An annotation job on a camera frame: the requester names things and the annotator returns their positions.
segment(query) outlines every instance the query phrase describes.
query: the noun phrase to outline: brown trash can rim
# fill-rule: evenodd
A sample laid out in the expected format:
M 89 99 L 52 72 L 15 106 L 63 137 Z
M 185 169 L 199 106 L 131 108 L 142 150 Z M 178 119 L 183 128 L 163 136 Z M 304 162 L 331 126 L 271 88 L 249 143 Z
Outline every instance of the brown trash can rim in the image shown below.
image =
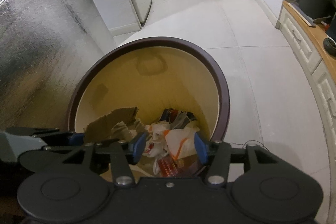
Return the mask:
M 87 86 L 93 80 L 93 78 L 106 65 L 118 57 L 128 52 L 147 47 L 172 47 L 180 49 L 193 55 L 205 65 L 216 83 L 219 97 L 218 120 L 211 140 L 223 140 L 230 117 L 230 96 L 225 76 L 216 61 L 205 50 L 191 42 L 175 37 L 148 37 L 135 40 L 114 49 L 98 60 L 82 77 L 76 86 L 75 91 L 73 92 L 66 115 L 66 128 L 68 128 L 69 131 L 75 130 L 75 118 L 78 105 Z

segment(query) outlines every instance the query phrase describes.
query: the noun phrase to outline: round trash bin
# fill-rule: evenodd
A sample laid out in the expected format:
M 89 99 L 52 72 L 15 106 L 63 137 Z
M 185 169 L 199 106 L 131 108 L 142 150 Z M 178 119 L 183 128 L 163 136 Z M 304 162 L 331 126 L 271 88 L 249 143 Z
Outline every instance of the round trash bin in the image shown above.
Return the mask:
M 68 107 L 68 130 L 83 129 L 114 109 L 138 107 L 151 124 L 166 108 L 192 112 L 211 140 L 225 136 L 230 114 L 226 79 L 203 49 L 182 39 L 150 37 L 105 55 L 79 82 Z M 195 162 L 186 175 L 202 166 Z

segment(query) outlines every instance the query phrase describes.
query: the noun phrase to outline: tile floor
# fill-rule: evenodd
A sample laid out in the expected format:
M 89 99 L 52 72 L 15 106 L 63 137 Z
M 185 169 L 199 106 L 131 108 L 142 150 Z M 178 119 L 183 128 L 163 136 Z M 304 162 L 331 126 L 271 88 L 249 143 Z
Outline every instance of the tile floor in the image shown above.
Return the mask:
M 262 142 L 320 182 L 329 210 L 329 160 L 319 111 L 308 81 L 281 32 L 256 0 L 153 0 L 141 31 L 115 38 L 124 44 L 155 36 L 178 37 L 205 49 L 229 85 L 226 142 Z M 230 178 L 242 173 L 230 170 Z

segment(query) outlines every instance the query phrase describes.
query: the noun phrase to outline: black round object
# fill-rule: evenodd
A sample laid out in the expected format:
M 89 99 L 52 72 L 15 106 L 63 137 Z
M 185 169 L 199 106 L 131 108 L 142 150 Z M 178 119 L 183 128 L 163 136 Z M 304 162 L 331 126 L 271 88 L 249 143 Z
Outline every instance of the black round object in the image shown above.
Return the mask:
M 327 37 L 323 40 L 323 47 L 325 51 L 333 57 L 336 57 L 336 45 L 335 42 Z
M 36 173 L 17 191 L 20 206 L 44 223 L 73 223 L 94 214 L 109 194 L 94 173 Z
M 323 199 L 322 189 L 313 178 L 277 164 L 240 176 L 231 194 L 245 214 L 263 222 L 303 221 L 318 211 Z

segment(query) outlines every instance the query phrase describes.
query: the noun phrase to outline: metal screw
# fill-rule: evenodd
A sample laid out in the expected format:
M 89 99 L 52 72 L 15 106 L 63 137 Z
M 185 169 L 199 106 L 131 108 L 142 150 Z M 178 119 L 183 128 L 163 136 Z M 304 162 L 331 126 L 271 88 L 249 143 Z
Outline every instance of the metal screw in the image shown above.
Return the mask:
M 129 176 L 121 176 L 121 177 L 117 177 L 115 182 L 118 183 L 119 185 L 126 186 L 126 185 L 131 184 L 133 180 Z
M 222 184 L 225 179 L 221 176 L 210 176 L 208 182 L 213 185 Z
M 167 183 L 166 183 L 166 187 L 167 187 L 167 188 L 173 188 L 174 186 L 175 186 L 175 184 L 172 183 L 172 182 L 167 182 Z

